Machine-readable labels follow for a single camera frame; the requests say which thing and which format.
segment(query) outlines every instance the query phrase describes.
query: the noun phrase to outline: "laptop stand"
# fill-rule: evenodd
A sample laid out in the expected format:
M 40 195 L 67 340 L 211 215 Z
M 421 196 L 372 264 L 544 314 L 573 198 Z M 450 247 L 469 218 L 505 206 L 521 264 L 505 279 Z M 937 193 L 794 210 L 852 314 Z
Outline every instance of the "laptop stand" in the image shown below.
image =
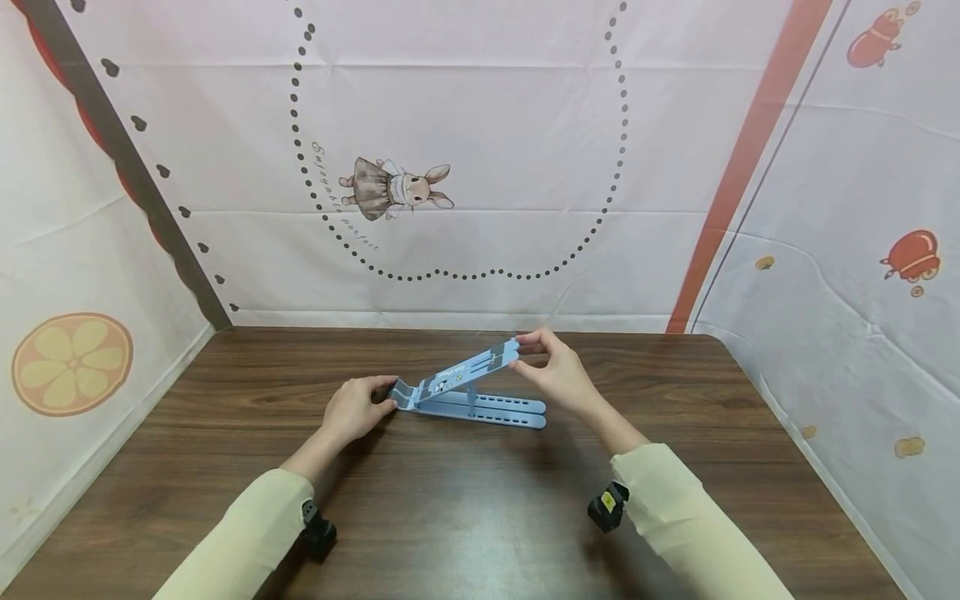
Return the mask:
M 396 408 L 449 419 L 475 420 L 511 427 L 542 429 L 546 405 L 538 400 L 477 394 L 476 380 L 519 358 L 520 344 L 510 339 L 449 369 L 430 375 L 417 387 L 398 379 L 389 397 Z

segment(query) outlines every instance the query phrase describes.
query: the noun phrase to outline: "fabric backdrop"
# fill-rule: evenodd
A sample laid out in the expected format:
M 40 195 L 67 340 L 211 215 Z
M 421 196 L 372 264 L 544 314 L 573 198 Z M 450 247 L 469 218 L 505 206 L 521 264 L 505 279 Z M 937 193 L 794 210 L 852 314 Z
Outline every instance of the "fabric backdrop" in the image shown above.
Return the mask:
M 960 6 L 58 1 L 235 324 L 716 335 L 960 587 Z
M 2 591 L 212 329 L 6 2 L 0 82 Z

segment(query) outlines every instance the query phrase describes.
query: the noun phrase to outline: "sleeve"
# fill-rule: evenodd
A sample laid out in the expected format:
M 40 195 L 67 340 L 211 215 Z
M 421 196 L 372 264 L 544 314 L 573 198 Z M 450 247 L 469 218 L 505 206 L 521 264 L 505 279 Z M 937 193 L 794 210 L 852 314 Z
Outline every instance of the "sleeve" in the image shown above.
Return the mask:
M 636 530 L 671 568 L 707 600 L 793 598 L 665 444 L 646 444 L 611 459 L 630 490 L 626 512 Z
M 303 477 L 275 468 L 260 475 L 177 567 L 155 600 L 249 599 L 286 556 L 313 498 Z

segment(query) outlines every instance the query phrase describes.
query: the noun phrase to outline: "rabbit illustration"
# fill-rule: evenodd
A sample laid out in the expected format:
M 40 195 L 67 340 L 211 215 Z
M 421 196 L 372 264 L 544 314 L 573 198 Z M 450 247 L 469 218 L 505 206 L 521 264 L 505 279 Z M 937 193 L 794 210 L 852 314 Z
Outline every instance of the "rabbit illustration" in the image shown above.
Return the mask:
M 427 201 L 437 208 L 453 208 L 453 202 L 443 192 L 431 189 L 450 172 L 445 164 L 427 171 L 426 175 L 413 175 L 397 167 L 392 160 L 378 160 L 376 164 L 358 157 L 353 163 L 353 175 L 341 177 L 344 187 L 352 187 L 353 195 L 341 199 L 343 204 L 356 204 L 368 221 L 376 221 L 383 215 L 395 219 L 400 211 Z

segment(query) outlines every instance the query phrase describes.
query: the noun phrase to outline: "wooden table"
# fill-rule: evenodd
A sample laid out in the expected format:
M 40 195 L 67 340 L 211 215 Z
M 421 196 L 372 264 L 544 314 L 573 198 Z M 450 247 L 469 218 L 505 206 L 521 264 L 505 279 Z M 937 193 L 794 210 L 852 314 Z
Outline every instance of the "wooden table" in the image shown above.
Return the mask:
M 4 598 L 148 598 L 346 379 L 418 381 L 505 334 L 218 334 Z M 566 334 L 597 388 L 670 444 L 797 598 L 902 598 L 726 349 L 706 336 Z M 537 397 L 509 372 L 481 389 Z M 264 597 L 685 598 L 629 521 L 586 515 L 608 457 L 559 411 L 543 431 L 396 414 L 320 490 L 339 541 L 292 553 Z

